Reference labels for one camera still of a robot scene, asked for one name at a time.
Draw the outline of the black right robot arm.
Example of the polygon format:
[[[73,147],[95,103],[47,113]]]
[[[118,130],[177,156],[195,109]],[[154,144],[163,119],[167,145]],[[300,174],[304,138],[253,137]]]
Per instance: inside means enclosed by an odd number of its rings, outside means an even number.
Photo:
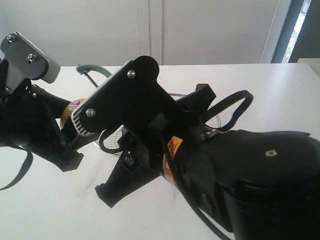
[[[320,142],[307,132],[234,130],[252,94],[215,98],[208,84],[177,100],[158,85],[105,93],[102,137],[120,126],[124,134],[98,197],[113,207],[161,176],[221,239],[221,229],[237,240],[319,239]]]

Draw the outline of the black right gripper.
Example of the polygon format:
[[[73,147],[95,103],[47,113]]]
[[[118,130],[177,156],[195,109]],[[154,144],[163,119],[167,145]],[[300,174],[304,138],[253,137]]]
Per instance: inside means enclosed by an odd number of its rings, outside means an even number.
[[[213,190],[213,165],[200,145],[209,139],[201,116],[216,97],[209,84],[198,83],[195,91],[173,99],[176,113],[159,113],[149,123],[126,122],[119,141],[123,152],[107,181],[95,187],[99,199],[112,208],[159,176],[187,190]]]

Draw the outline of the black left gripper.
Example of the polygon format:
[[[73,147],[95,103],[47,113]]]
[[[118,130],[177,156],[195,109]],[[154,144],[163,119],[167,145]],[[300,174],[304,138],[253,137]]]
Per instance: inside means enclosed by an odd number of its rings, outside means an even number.
[[[23,81],[12,94],[0,95],[0,144],[23,146],[62,172],[76,170],[84,155],[69,148],[56,122],[70,103]]]

